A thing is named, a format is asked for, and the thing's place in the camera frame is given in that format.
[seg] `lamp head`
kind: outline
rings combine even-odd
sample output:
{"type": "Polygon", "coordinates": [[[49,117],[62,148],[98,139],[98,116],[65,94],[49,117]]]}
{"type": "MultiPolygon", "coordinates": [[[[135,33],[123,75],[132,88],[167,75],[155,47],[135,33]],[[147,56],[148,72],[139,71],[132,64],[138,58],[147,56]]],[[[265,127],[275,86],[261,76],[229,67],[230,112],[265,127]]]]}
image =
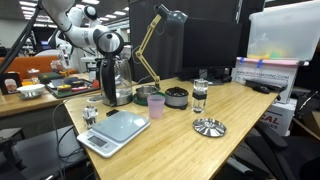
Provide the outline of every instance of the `lamp head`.
{"type": "Polygon", "coordinates": [[[157,8],[157,14],[166,22],[166,30],[170,36],[183,26],[188,16],[181,11],[169,11],[163,4],[157,8]]]}

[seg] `wooden table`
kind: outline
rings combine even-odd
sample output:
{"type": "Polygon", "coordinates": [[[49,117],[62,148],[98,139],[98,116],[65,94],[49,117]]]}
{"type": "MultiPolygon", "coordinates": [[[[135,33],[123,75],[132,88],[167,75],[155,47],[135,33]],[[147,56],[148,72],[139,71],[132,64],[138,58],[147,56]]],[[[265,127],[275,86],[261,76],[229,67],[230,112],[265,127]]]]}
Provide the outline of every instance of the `wooden table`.
{"type": "MultiPolygon", "coordinates": [[[[70,76],[88,79],[88,74],[73,74],[70,76]]],[[[9,115],[15,115],[18,113],[28,112],[31,110],[38,110],[41,108],[55,106],[62,103],[65,99],[66,98],[57,99],[47,90],[44,90],[41,97],[32,100],[22,100],[21,98],[19,98],[19,94],[2,95],[0,92],[0,118],[9,115]]]]}
{"type": "MultiPolygon", "coordinates": [[[[210,86],[205,112],[195,114],[190,110],[192,83],[177,79],[161,81],[162,92],[176,86],[190,93],[186,110],[165,107],[161,119],[151,119],[146,130],[109,159],[86,148],[101,179],[209,179],[277,97],[276,93],[258,93],[236,82],[210,86]],[[226,134],[208,138],[197,133],[193,121],[206,117],[222,122],[227,127],[226,134]]],[[[81,112],[87,105],[90,103],[86,98],[65,104],[79,133],[86,130],[81,112]]],[[[133,102],[118,107],[108,107],[102,102],[91,105],[98,108],[98,120],[105,119],[106,112],[114,108],[148,117],[148,108],[133,102]]]]}

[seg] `kitchen scale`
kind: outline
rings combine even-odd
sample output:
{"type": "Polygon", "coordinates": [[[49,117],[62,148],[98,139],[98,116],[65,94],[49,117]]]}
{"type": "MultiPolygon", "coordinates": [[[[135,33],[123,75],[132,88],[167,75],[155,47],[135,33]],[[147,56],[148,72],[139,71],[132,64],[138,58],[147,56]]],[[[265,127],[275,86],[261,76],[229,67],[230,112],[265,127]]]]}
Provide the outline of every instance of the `kitchen scale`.
{"type": "Polygon", "coordinates": [[[150,125],[149,119],[119,111],[94,124],[77,139],[105,158],[111,157],[150,125]]]}

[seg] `lamp arm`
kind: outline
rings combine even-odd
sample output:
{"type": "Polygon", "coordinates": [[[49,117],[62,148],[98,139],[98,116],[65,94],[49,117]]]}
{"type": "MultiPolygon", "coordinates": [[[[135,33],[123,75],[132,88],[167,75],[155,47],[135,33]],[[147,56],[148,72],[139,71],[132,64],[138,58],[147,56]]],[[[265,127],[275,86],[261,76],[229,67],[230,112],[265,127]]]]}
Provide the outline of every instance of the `lamp arm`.
{"type": "Polygon", "coordinates": [[[137,58],[141,61],[141,63],[143,64],[143,66],[147,69],[147,71],[149,72],[149,74],[152,76],[152,78],[155,81],[155,86],[160,89],[160,77],[154,72],[154,70],[151,68],[151,66],[149,65],[149,63],[147,62],[147,60],[144,58],[143,56],[143,52],[144,49],[146,48],[150,37],[152,36],[155,27],[157,26],[157,24],[159,23],[159,21],[161,20],[161,16],[159,14],[156,15],[156,17],[152,20],[148,31],[145,35],[145,37],[143,38],[143,41],[139,47],[139,49],[136,51],[136,56],[137,58]]]}

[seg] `pink cup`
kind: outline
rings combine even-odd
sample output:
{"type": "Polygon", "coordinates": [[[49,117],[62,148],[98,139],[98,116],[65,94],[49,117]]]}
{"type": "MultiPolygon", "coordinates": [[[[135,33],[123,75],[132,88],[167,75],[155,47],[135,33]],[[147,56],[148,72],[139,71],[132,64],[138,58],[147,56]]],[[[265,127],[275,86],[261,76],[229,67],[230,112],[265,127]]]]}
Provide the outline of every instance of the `pink cup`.
{"type": "Polygon", "coordinates": [[[163,114],[163,106],[165,97],[161,95],[148,96],[149,116],[154,119],[159,119],[163,114]]]}

